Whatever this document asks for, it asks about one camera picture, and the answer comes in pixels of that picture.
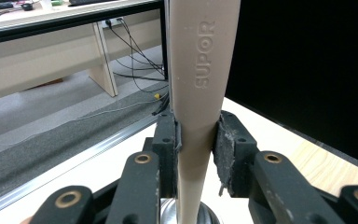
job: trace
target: metal base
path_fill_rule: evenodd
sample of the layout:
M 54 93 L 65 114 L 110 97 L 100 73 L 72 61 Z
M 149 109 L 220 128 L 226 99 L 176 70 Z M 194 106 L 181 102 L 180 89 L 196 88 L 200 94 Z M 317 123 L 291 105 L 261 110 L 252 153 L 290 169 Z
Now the metal base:
M 161 224 L 177 224 L 175 199 L 161 199 Z M 205 203 L 200 204 L 197 224 L 223 224 Z

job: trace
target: electrical wire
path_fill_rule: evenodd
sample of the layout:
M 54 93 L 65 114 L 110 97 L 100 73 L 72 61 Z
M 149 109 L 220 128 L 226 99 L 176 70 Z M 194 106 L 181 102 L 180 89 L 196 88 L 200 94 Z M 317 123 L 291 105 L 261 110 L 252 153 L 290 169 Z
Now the electrical wire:
M 49 132 L 49 131 L 51 131 L 51 130 L 57 129 L 57 128 L 61 127 L 62 125 L 65 125 L 65 124 L 67 124 L 67 123 L 74 122 L 74 121 L 85 120 L 85 119 L 91 119 L 91 118 L 100 116 L 100 115 L 102 115 L 102 114 L 118 112 L 118 111 L 121 111 L 121 110 L 125 110 L 125 109 L 128 109 L 128 108 L 134 107 L 134 106 L 136 106 L 136 105 L 152 104 L 152 103 L 155 103 L 155 102 L 157 102 L 157 101 L 162 100 L 162 99 L 163 99 L 164 97 L 166 97 L 167 95 L 168 95 L 168 93 L 166 93 L 165 95 L 163 95 L 162 97 L 160 97 L 159 99 L 154 100 L 154 101 L 140 102 L 140 103 L 136 103 L 136 104 L 134 104 L 134 105 L 129 105 L 129 106 L 122 107 L 122 108 L 120 108 L 120 109 L 106 110 L 106 111 L 104 111 L 104 112 L 101 112 L 101 113 L 98 113 L 98 114 L 94 114 L 94 115 L 90 115 L 90 116 L 86 116 L 86 117 L 83 117 L 83 118 L 71 119 L 71 120 L 66 121 L 65 123 L 62 123 L 62 124 L 60 124 L 60 125 L 54 127 L 54 128 L 48 129 L 48 130 L 43 131 L 43 132 L 41 132 L 41 133 L 32 134 L 32 135 L 30 135 L 30 136 L 24 138 L 24 139 L 21 140 L 20 142 L 12 143 L 12 144 L 2 144 L 2 143 L 0 143 L 0 147 L 14 147 L 14 146 L 16 146 L 16 145 L 18 145 L 18 144 L 21 144 L 21 143 L 27 141 L 28 139 L 30 139 L 30 138 L 32 138 L 32 137 L 35 137 L 35 136 L 38 136 L 38 135 L 40 135 L 40 134 L 42 134 L 42 133 L 46 133 L 46 132 Z
M 128 67 L 127 65 L 121 63 L 118 59 L 116 59 L 116 62 L 119 63 L 121 66 L 123 67 L 126 67 L 126 68 L 130 68 Z M 155 70 L 156 68 L 154 67 L 151 67 L 151 68 L 134 68 L 133 70 L 136 70 L 136 71 L 144 71 L 144 70 Z
M 137 60 L 136 58 L 134 58 L 134 57 L 132 57 L 132 56 L 130 56 L 130 55 L 129 55 L 129 57 L 132 58 L 133 60 L 135 60 L 135 61 L 138 62 L 138 63 L 143 63 L 143 64 L 149 64 L 149 65 L 150 65 L 150 63 L 141 62 L 141 61 Z M 158 69 L 162 69 L 162 65 L 163 65 L 162 63 L 156 64 L 156 65 L 158 66 Z
M 133 43 L 135 44 L 135 46 L 138 48 L 139 53 L 145 57 L 145 59 L 150 62 L 152 64 L 152 66 L 157 67 L 157 65 L 155 63 L 153 63 L 151 60 L 149 60 L 146 55 L 144 54 L 144 52 L 141 50 L 141 48 L 139 48 L 138 44 L 136 43 L 136 41 L 133 39 L 131 33 L 130 33 L 130 28 L 127 25 L 127 23 L 124 20 L 119 20 L 121 22 L 121 24 L 123 25 L 124 29 L 127 31 L 127 34 L 129 35 L 130 39 L 133 41 Z
M 116 76 L 119 76 L 119 77 L 130 77 L 132 78 L 132 76 L 128 76 L 128 75 L 123 75 L 123 74 L 120 74 L 120 73 L 116 73 L 116 72 L 112 72 L 113 74 L 115 74 Z M 137 77 L 137 76 L 134 76 L 135 78 L 137 79 L 145 79 L 145 80 L 150 80 L 150 81 L 165 81 L 165 82 L 168 82 L 168 80 L 165 80 L 165 79 L 159 79 L 159 78 L 152 78 L 152 77 Z
M 123 37 L 121 37 L 120 35 L 118 35 L 118 34 L 113 30 L 112 23 L 110 22 L 110 20 L 107 20 L 107 21 L 106 21 L 106 24 L 109 26 L 109 29 L 113 32 L 113 34 L 115 34 L 115 35 L 116 35 L 119 39 L 121 39 L 127 46 L 129 46 L 129 47 L 131 48 L 131 50 L 135 50 L 138 54 L 140 54 L 142 57 L 144 57 L 144 58 L 149 62 L 150 65 L 152 65 L 162 76 L 164 76 L 164 74 L 163 74 L 161 71 L 159 71 L 159 67 L 158 67 L 155 63 L 153 63 L 151 60 L 149 60 L 141 50 L 137 50 L 137 49 L 133 48 L 133 47 L 132 47 L 132 44 L 129 44 L 125 39 L 123 39 Z M 129 34 L 129 33 L 130 33 L 130 30 L 128 30 L 127 27 L 125 27 L 125 29 L 126 29 L 127 33 Z
M 112 23 L 111 23 L 110 21 L 106 21 L 106 24 L 109 26 L 109 29 L 110 29 L 118 38 L 120 38 L 124 43 L 126 43 L 126 44 L 130 47 L 132 58 L 133 58 L 133 52 L 136 51 L 136 52 L 139 53 L 140 55 L 144 56 L 144 58 L 146 58 L 146 59 L 150 62 L 150 65 L 154 66 L 155 64 L 154 64 L 152 61 L 150 61 L 150 60 L 145 56 L 145 54 L 141 51 L 141 49 L 139 48 L 139 46 L 138 46 L 135 42 L 134 42 L 134 43 L 135 43 L 135 45 L 138 47 L 139 51 L 132 46 L 132 41 L 134 41 L 134 39 L 132 38 L 132 35 L 131 35 L 131 33 L 130 33 L 130 29 L 128 28 L 127 23 L 123 23 L 122 20 L 121 20 L 121 23 L 123 24 L 123 26 L 125 27 L 125 30 L 127 31 L 127 34 L 129 35 L 130 44 L 129 44 L 126 40 L 124 40 L 120 35 L 118 35 L 118 34 L 113 30 L 113 28 L 112 28 Z M 162 90 L 162 89 L 168 87 L 168 85 L 166 85 L 166 86 L 164 86 L 164 87 L 161 87 L 161 88 L 159 88 L 159 89 L 152 90 L 152 91 L 143 90 L 141 87 L 139 87 L 138 83 L 137 83 L 136 80 L 135 80 L 136 76 L 135 76 L 134 73 L 133 73 L 133 72 L 134 72 L 133 60 L 131 60 L 131 67 L 130 67 L 130 69 L 131 69 L 131 74 L 132 74 L 132 76 L 131 76 L 131 77 L 132 77 L 132 80 L 133 80 L 135 86 L 136 86 L 140 91 L 143 91 L 143 92 L 154 92 L 154 91 L 159 91 L 159 90 Z

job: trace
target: black panel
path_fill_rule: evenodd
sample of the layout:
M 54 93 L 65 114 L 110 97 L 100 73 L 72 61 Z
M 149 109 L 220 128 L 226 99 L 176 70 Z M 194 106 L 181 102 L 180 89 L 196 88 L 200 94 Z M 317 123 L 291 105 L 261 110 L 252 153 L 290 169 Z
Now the black panel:
M 227 97 L 358 159 L 358 1 L 241 1 Z

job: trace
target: white table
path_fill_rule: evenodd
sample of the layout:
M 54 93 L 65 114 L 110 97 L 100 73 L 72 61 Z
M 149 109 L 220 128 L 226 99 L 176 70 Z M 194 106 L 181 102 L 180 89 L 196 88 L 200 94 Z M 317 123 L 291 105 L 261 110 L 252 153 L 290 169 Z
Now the white table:
M 313 186 L 338 196 L 342 186 L 358 185 L 357 166 L 228 99 L 225 99 L 223 109 L 239 118 L 257 141 L 260 150 L 282 153 Z M 0 211 L 0 223 L 7 220 L 20 223 L 32 216 L 41 203 L 57 189 L 81 185 L 95 192 L 120 178 L 126 159 L 132 153 L 142 150 L 145 138 L 153 137 L 155 128 L 152 125 L 76 167 L 62 164 L 61 167 L 65 167 L 61 169 L 62 175 Z M 231 199 L 226 192 L 219 197 L 219 189 L 220 181 L 211 157 L 201 200 L 226 224 L 252 223 L 248 200 Z

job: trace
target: beige spatula handle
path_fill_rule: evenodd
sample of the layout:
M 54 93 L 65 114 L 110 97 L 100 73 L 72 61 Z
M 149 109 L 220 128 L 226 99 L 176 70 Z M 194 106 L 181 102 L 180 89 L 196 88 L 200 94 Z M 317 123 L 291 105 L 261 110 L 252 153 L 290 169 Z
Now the beige spatula handle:
M 196 223 L 234 49 L 240 0 L 171 0 L 172 109 L 181 123 L 178 222 Z

